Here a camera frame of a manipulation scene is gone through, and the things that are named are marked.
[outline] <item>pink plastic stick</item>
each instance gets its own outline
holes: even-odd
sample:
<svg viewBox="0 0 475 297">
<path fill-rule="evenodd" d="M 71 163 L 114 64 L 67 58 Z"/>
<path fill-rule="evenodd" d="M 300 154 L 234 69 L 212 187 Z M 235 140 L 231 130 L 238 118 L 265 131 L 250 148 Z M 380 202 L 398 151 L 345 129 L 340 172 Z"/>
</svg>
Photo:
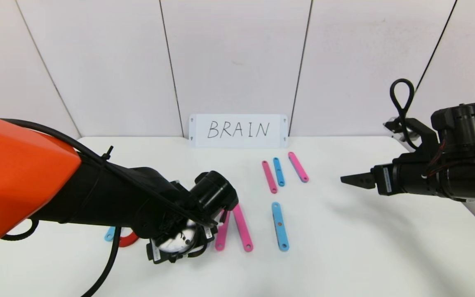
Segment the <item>pink plastic stick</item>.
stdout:
<svg viewBox="0 0 475 297">
<path fill-rule="evenodd" d="M 308 182 L 309 177 L 307 176 L 307 173 L 305 173 L 300 161 L 298 161 L 298 158 L 296 158 L 296 155 L 293 152 L 289 152 L 289 160 L 291 161 L 294 170 L 296 170 L 296 173 L 300 177 L 300 180 L 302 180 L 302 182 Z"/>
<path fill-rule="evenodd" d="M 224 250 L 226 242 L 226 231 L 228 230 L 228 221 L 230 221 L 231 211 L 226 213 L 226 220 L 222 226 L 217 227 L 217 238 L 215 239 L 215 250 Z"/>
<path fill-rule="evenodd" d="M 271 193 L 276 194 L 277 186 L 276 186 L 276 183 L 274 182 L 274 177 L 272 176 L 272 172 L 270 171 L 269 162 L 264 160 L 263 162 L 261 162 L 261 165 L 263 166 L 263 171 L 265 171 L 265 176 L 267 177 L 267 182 L 269 183 L 269 188 L 271 190 Z"/>
<path fill-rule="evenodd" d="M 239 231 L 243 248 L 245 249 L 245 252 L 252 252 L 252 250 L 254 250 L 254 245 L 252 244 L 252 239 L 250 239 L 249 228 L 247 228 L 247 224 L 245 223 L 245 218 L 243 217 L 243 213 L 241 212 L 241 207 L 239 207 L 239 204 L 234 207 L 232 212 L 234 213 L 234 218 L 236 219 L 237 230 Z"/>
</svg>

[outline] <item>white wall panel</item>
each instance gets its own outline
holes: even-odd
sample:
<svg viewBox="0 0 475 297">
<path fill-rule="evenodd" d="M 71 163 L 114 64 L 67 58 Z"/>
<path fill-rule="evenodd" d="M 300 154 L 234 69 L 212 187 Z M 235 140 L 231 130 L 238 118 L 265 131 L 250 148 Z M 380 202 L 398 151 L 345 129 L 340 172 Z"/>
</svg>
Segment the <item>white wall panel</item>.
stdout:
<svg viewBox="0 0 475 297">
<path fill-rule="evenodd" d="M 417 85 L 452 5 L 314 1 L 290 135 L 383 134 L 382 123 L 397 114 L 391 83 L 407 78 Z M 398 86 L 397 96 L 405 102 L 407 88 Z"/>
<path fill-rule="evenodd" d="M 83 136 L 179 136 L 158 0 L 18 0 Z"/>
<path fill-rule="evenodd" d="M 410 115 L 430 124 L 437 109 L 475 102 L 475 0 L 459 0 L 415 95 Z M 466 206 L 475 215 L 475 203 Z"/>
<path fill-rule="evenodd" d="M 291 116 L 310 0 L 164 0 L 185 134 L 192 113 Z"/>
<path fill-rule="evenodd" d="M 14 0 L 0 0 L 0 117 L 38 122 L 79 137 Z"/>
</svg>

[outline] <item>red object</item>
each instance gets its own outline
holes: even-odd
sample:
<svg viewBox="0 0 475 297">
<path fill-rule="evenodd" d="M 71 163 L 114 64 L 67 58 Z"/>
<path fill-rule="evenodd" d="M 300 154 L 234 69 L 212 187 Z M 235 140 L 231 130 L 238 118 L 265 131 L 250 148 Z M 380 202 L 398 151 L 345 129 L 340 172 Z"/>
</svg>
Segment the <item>red object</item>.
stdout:
<svg viewBox="0 0 475 297">
<path fill-rule="evenodd" d="M 263 162 L 261 162 L 261 165 L 263 166 L 263 171 L 265 172 L 265 177 L 267 178 L 267 183 L 269 184 L 271 193 L 276 194 L 277 186 L 274 181 L 274 177 L 272 177 L 272 172 L 270 171 L 269 162 L 264 160 Z"/>
<path fill-rule="evenodd" d="M 125 237 L 120 237 L 120 243 L 118 244 L 119 247 L 125 248 L 127 246 L 130 246 L 135 243 L 135 241 L 138 240 L 138 236 L 135 234 L 135 232 L 132 232 L 130 235 L 127 235 Z"/>
</svg>

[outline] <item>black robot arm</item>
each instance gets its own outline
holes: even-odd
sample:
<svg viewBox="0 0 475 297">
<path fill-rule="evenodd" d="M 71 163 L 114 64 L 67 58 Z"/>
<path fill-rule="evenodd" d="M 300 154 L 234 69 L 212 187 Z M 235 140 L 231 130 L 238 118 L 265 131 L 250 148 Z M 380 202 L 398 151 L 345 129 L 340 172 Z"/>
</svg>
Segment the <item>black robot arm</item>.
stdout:
<svg viewBox="0 0 475 297">
<path fill-rule="evenodd" d="M 202 254 L 213 240 L 206 234 L 217 233 L 216 216 L 222 211 L 226 214 L 239 202 L 230 182 L 215 171 L 201 173 L 195 186 L 187 190 L 152 168 L 109 163 L 113 147 L 99 156 L 52 128 L 24 120 L 5 120 L 71 145 L 81 159 L 77 171 L 61 190 L 29 217 L 33 222 L 130 227 L 138 237 L 151 239 L 148 258 L 158 264 Z M 155 252 L 160 252 L 159 259 L 153 257 Z"/>
<path fill-rule="evenodd" d="M 390 164 L 341 177 L 341 181 L 365 189 L 376 185 L 379 194 L 386 196 L 412 193 L 475 201 L 475 103 L 433 113 L 432 127 L 440 142 L 434 130 L 414 118 L 401 120 L 401 116 L 404 113 L 385 126 L 399 126 L 406 137 L 414 132 L 421 137 L 421 145 Z"/>
</svg>

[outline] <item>label sticker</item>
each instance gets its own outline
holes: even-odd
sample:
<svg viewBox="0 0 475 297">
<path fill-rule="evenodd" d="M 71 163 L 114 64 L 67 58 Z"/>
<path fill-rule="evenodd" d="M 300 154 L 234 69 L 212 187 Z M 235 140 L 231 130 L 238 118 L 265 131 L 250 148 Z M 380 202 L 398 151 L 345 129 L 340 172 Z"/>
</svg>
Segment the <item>label sticker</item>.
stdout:
<svg viewBox="0 0 475 297">
<path fill-rule="evenodd" d="M 188 119 L 193 147 L 277 149 L 289 145 L 289 121 L 280 114 L 193 114 Z"/>
<path fill-rule="evenodd" d="M 212 238 L 212 231 L 210 230 L 210 228 L 208 227 L 204 227 L 205 228 L 205 235 L 206 235 L 206 239 L 210 239 Z"/>
<path fill-rule="evenodd" d="M 150 240 L 151 248 L 153 250 L 153 261 L 157 262 L 160 260 L 160 250 L 159 248 L 153 243 L 153 240 Z"/>
<path fill-rule="evenodd" d="M 386 182 L 386 190 L 388 193 L 392 192 L 392 184 L 390 183 L 390 173 L 388 172 L 388 168 L 384 167 L 382 169 L 384 172 L 384 181 Z"/>
</svg>

